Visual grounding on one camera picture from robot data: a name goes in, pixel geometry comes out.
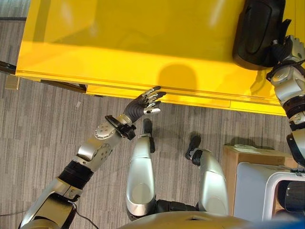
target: robotic hand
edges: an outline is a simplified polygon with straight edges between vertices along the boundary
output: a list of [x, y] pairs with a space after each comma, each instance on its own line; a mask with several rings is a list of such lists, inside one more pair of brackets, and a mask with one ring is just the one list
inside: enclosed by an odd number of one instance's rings
[[100, 124], [94, 136], [81, 145], [78, 153], [43, 191], [30, 207], [19, 225], [21, 229], [46, 228], [66, 229], [72, 223], [76, 208], [75, 202], [91, 176], [105, 162], [121, 137], [129, 140], [135, 136], [132, 125], [141, 116], [160, 112], [157, 99], [165, 92], [157, 92], [154, 87], [129, 103], [116, 119], [106, 116], [107, 122]]
[[304, 44], [288, 36], [284, 44], [273, 41], [272, 53], [279, 63], [267, 74], [284, 108], [292, 133], [287, 142], [295, 161], [305, 167], [305, 62]]

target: yellow tabletop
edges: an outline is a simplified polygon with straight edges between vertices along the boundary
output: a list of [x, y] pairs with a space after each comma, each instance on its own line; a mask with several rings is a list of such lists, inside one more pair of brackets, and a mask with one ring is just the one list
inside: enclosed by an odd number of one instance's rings
[[[16, 75], [89, 84], [134, 98], [284, 115], [268, 72], [233, 63], [244, 0], [32, 0]], [[288, 34], [305, 39], [305, 1], [287, 0]]]

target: black cable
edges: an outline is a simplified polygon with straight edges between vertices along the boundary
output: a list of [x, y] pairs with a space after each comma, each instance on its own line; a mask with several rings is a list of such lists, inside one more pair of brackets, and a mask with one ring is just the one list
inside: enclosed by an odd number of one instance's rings
[[75, 211], [76, 211], [76, 214], [77, 214], [77, 215], [79, 215], [80, 217], [82, 217], [82, 218], [88, 220], [96, 229], [99, 229], [99, 227], [96, 226], [96, 225], [92, 222], [91, 219], [89, 219], [89, 218], [87, 218], [87, 217], [85, 217], [85, 216], [82, 216], [82, 215], [77, 211], [77, 205], [76, 205], [75, 203], [72, 203], [72, 204], [73, 204], [74, 207], [75, 207]]
[[23, 210], [23, 211], [17, 211], [17, 212], [15, 212], [15, 213], [10, 213], [10, 214], [3, 214], [3, 215], [0, 215], [0, 217], [1, 216], [13, 216], [13, 215], [17, 215], [17, 214], [20, 214], [20, 213], [22, 213], [22, 212], [25, 212], [26, 210]]

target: silver panel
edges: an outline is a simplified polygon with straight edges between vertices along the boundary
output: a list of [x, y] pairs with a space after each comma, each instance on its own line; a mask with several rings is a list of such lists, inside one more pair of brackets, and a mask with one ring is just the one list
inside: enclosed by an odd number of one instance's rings
[[305, 158], [305, 129], [299, 129], [292, 132], [295, 143], [300, 150], [303, 158]]
[[229, 214], [224, 173], [208, 150], [203, 150], [200, 158], [200, 176], [199, 210], [220, 215]]
[[135, 216], [146, 215], [154, 206], [155, 188], [152, 166], [149, 137], [141, 136], [130, 161], [126, 189], [126, 206]]

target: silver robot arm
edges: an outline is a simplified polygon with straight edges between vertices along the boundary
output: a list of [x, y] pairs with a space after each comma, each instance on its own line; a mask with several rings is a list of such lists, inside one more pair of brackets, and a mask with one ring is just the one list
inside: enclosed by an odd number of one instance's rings
[[116, 119], [106, 116], [107, 121], [97, 127], [94, 135], [81, 145], [77, 155], [26, 212], [19, 228], [69, 228], [75, 216], [74, 203], [93, 173], [102, 166], [122, 137], [134, 138], [135, 126], [132, 124], [136, 120], [143, 115], [160, 112], [156, 108], [160, 101], [156, 100], [165, 93], [156, 92], [159, 89], [157, 86], [141, 94]]
[[274, 56], [279, 64], [267, 74], [275, 94], [284, 108], [292, 133], [287, 136], [292, 156], [305, 167], [305, 61], [304, 44], [288, 36], [284, 44], [274, 41]]

